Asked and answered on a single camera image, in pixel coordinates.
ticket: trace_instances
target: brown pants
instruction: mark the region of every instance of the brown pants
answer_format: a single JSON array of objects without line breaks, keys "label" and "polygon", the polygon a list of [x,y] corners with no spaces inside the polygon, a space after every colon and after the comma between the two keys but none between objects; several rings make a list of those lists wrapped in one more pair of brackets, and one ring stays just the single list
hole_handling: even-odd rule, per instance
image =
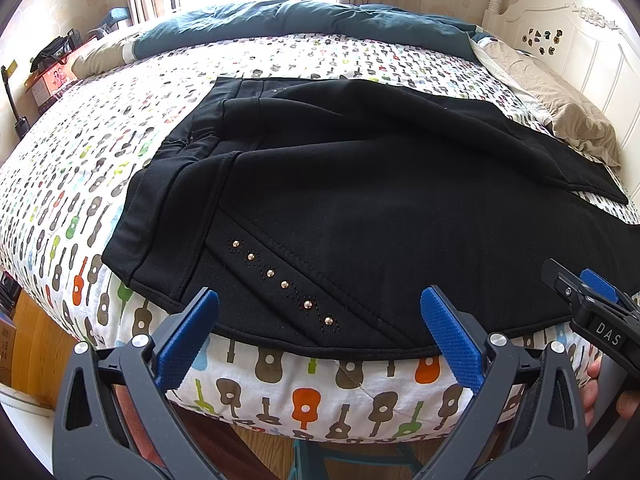
[{"label": "brown pants", "polygon": [[[162,458],[156,452],[140,422],[127,389],[116,386],[116,396],[140,455],[157,465],[164,466]],[[176,405],[174,410],[192,439],[228,480],[278,480],[253,454],[230,424],[190,412]]]}]

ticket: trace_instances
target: wooden floor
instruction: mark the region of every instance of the wooden floor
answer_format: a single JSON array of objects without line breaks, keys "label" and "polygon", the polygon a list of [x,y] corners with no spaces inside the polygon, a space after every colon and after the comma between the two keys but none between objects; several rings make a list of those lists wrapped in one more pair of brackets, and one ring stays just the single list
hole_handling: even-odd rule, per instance
[{"label": "wooden floor", "polygon": [[[44,406],[55,408],[66,361],[76,340],[64,332],[27,294],[22,293],[14,316],[16,337],[11,386],[30,394]],[[273,473],[286,480],[293,462],[292,440],[234,426],[249,448]],[[441,440],[411,443],[416,458],[425,463]],[[347,452],[361,454],[396,454],[387,444],[326,444]],[[405,467],[363,466],[326,461],[332,480],[367,478],[367,480],[410,480]]]}]

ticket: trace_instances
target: white furniture edge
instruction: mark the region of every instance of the white furniture edge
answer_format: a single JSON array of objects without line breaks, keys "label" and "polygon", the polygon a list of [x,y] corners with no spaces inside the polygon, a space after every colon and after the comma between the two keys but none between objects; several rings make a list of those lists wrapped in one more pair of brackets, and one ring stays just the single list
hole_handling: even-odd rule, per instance
[{"label": "white furniture edge", "polygon": [[[504,0],[489,1],[482,28],[534,54],[600,107],[616,128],[622,163],[618,176],[640,206],[640,36],[620,4],[519,0],[502,12],[503,6]],[[531,28],[556,30],[551,23],[562,23],[558,29],[564,29],[558,50],[552,48],[555,56],[548,47],[539,53],[548,42],[522,43]]]}]

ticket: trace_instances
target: silver screw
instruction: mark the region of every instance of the silver screw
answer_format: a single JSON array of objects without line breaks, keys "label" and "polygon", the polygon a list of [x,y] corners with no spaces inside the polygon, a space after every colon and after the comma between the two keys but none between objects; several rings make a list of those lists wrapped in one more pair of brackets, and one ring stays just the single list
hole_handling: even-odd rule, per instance
[{"label": "silver screw", "polygon": [[505,338],[505,336],[503,336],[502,334],[498,334],[498,333],[491,334],[489,341],[491,341],[491,344],[496,346],[505,346],[507,344],[507,338]]},{"label": "silver screw", "polygon": [[85,341],[82,341],[81,343],[78,343],[76,346],[74,346],[74,352],[76,354],[84,354],[88,349],[89,345]]},{"label": "silver screw", "polygon": [[564,345],[559,342],[559,341],[552,341],[551,342],[551,349],[557,353],[557,354],[561,354],[564,352]]},{"label": "silver screw", "polygon": [[138,334],[131,340],[131,344],[136,348],[142,348],[149,343],[149,336],[146,334]]}]

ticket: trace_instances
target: blue gripper pad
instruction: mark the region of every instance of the blue gripper pad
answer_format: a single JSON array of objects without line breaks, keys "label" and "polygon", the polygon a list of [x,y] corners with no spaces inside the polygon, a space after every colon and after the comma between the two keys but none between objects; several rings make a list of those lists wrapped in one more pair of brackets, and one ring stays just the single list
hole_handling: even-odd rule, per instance
[{"label": "blue gripper pad", "polygon": [[433,287],[423,290],[420,313],[458,384],[478,393],[484,382],[482,354]]},{"label": "blue gripper pad", "polygon": [[162,393],[175,390],[182,384],[218,320],[219,307],[218,295],[213,290],[205,292],[158,354],[154,383]]},{"label": "blue gripper pad", "polygon": [[618,302],[616,289],[607,280],[603,280],[591,269],[584,269],[580,273],[580,279],[583,280],[584,283],[589,285],[598,294],[607,298],[611,303]]}]

